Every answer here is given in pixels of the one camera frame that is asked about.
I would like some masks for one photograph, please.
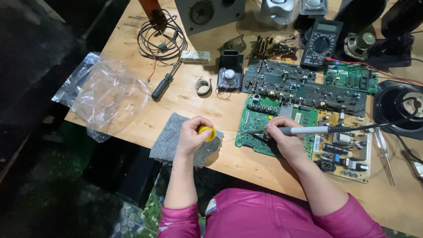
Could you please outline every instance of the wooden table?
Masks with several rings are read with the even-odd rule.
[[[341,0],[330,0],[330,13],[327,19],[331,19],[336,14],[340,2]],[[385,11],[394,2],[394,0],[390,0]],[[171,14],[178,15],[173,0],[161,0],[160,3]],[[210,51],[211,57],[216,59],[220,55],[217,49],[224,42],[244,34],[247,43],[247,49],[243,52],[244,68],[247,68],[246,58],[249,58],[247,55],[250,54],[251,46],[257,39],[257,35],[284,37],[293,33],[293,31],[277,32],[261,28],[253,15],[253,10],[259,9],[259,7],[260,3],[257,0],[248,0],[244,20],[190,36],[188,38],[188,49]],[[153,68],[153,60],[143,58],[138,53],[136,41],[141,24],[146,20],[147,18],[138,0],[131,0],[103,49],[103,53],[111,54],[114,58],[123,60],[143,80],[151,74]],[[182,27],[179,17],[177,22]],[[380,19],[374,23],[377,38],[383,37],[379,30],[380,24]],[[415,36],[413,57],[421,58],[423,54],[423,34],[416,34]],[[411,67],[392,69],[391,72],[397,76],[420,79],[418,76],[423,75],[423,64],[420,64],[420,62],[414,61]],[[156,72],[149,83],[152,90],[156,88],[159,81],[169,70],[169,67],[156,67]],[[197,96],[193,88],[197,79],[211,78],[213,88],[215,88],[217,70],[214,60],[213,63],[205,66],[181,65],[163,98],[159,102],[148,102],[142,113],[115,136],[151,148],[173,112],[186,117],[202,115],[210,119],[214,126],[222,129],[225,134],[222,147],[208,158],[206,167],[290,196],[306,199],[298,179],[288,164],[283,162],[281,164],[276,158],[254,153],[250,148],[235,147],[233,139],[236,138],[236,132],[229,130],[238,129],[247,94],[233,93],[227,100],[217,98],[214,91],[205,97]],[[322,83],[322,81],[322,74],[319,74],[317,82]],[[368,116],[371,117],[373,98],[368,97],[367,102],[366,111]],[[69,112],[66,120],[85,125],[72,112]],[[340,187],[353,194],[372,218],[382,226],[423,237],[423,226],[421,225],[423,222],[423,185],[413,177],[408,162],[400,152],[403,148],[398,140],[389,134],[385,134],[385,137],[391,155],[391,166],[396,186],[390,185],[389,174],[382,166],[383,160],[380,158],[375,143],[372,145],[372,178],[370,184],[328,176]],[[419,156],[423,155],[421,141],[408,138],[404,138],[404,140],[410,148],[417,151]]]

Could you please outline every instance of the person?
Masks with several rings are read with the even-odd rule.
[[[162,207],[158,238],[200,238],[197,193],[194,186],[194,152],[211,131],[200,135],[199,125],[213,127],[197,116],[183,123]],[[283,135],[278,127],[301,127],[278,116],[266,129],[282,156],[301,181],[311,214],[281,197],[257,191],[228,188],[209,203],[204,238],[384,238],[382,227],[349,193],[335,185],[310,160],[303,141]]]

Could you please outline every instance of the yellow solder spool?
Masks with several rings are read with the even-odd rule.
[[[205,125],[200,126],[198,129],[198,134],[200,135],[205,130],[211,130],[211,135],[207,138],[206,142],[211,142],[214,138],[216,138],[216,130],[213,127],[207,127]]]

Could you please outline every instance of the hand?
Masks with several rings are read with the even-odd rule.
[[[304,150],[304,136],[286,136],[282,134],[278,127],[302,127],[302,125],[291,118],[277,116],[269,121],[266,130],[269,133],[268,137],[275,139],[277,148],[288,162],[304,156],[308,158]]]
[[[212,134],[212,130],[205,130],[200,135],[195,131],[198,126],[206,125],[213,127],[213,124],[202,116],[196,116],[182,123],[181,133],[179,134],[178,146],[175,155],[189,157],[200,148],[200,146]]]

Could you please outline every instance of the digital multimeter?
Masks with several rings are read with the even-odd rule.
[[[301,58],[301,67],[313,71],[323,69],[323,61],[331,56],[342,29],[342,22],[316,19]]]

